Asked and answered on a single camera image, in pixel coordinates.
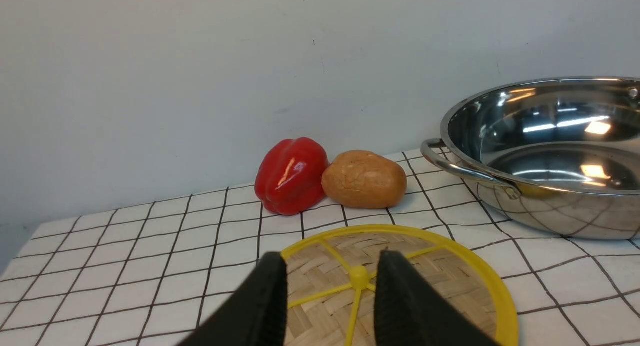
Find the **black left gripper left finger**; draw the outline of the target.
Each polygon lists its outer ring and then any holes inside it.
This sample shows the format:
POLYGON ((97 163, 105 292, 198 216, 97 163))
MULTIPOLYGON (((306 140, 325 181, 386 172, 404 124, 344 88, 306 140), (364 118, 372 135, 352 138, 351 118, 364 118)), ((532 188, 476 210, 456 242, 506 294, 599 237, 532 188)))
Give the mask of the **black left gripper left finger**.
POLYGON ((180 346, 283 346, 287 264, 278 251, 259 260, 244 282, 180 346))

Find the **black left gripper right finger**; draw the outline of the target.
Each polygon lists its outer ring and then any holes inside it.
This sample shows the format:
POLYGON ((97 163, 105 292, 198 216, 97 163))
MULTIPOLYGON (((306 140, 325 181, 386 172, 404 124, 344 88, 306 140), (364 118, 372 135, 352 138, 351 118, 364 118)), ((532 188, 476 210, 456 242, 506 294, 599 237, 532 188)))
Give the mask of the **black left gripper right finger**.
POLYGON ((383 250, 374 301, 377 346, 496 346, 399 251, 383 250))

